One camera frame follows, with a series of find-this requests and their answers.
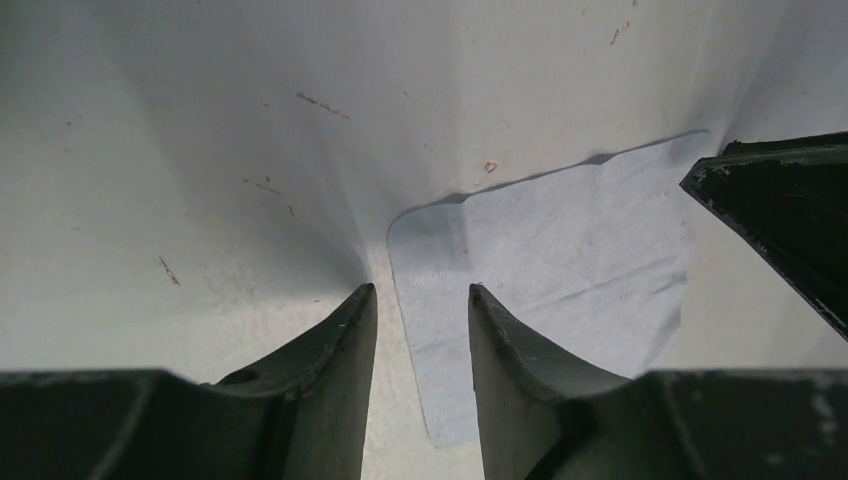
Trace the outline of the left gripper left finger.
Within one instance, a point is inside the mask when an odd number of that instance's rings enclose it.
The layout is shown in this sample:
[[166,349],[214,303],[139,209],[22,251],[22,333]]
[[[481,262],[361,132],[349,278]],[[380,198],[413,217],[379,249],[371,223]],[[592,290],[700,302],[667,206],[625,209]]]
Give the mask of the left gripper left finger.
[[377,293],[217,383],[160,369],[5,372],[5,479],[357,479]]

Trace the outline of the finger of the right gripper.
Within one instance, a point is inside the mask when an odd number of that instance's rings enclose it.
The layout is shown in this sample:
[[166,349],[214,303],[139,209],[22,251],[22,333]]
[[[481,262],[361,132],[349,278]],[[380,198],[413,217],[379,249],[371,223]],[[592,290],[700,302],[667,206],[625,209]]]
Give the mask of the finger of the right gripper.
[[680,186],[846,337],[846,133],[734,141]]

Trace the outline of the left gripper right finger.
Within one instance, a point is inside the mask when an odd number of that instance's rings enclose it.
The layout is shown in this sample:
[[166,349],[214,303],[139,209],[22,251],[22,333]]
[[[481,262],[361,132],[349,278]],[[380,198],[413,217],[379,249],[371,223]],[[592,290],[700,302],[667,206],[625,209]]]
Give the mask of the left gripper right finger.
[[843,479],[843,369],[653,370],[563,349],[484,286],[468,300],[488,479]]

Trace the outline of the light blue cleaning cloth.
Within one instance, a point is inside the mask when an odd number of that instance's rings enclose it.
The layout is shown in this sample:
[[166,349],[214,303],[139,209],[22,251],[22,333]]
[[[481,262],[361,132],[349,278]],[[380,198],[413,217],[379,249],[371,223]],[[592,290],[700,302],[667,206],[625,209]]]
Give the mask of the light blue cleaning cloth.
[[708,132],[691,131],[396,219],[391,271],[434,446],[478,437],[473,284],[592,365],[633,378],[657,361],[681,322],[695,246],[680,181],[712,150]]

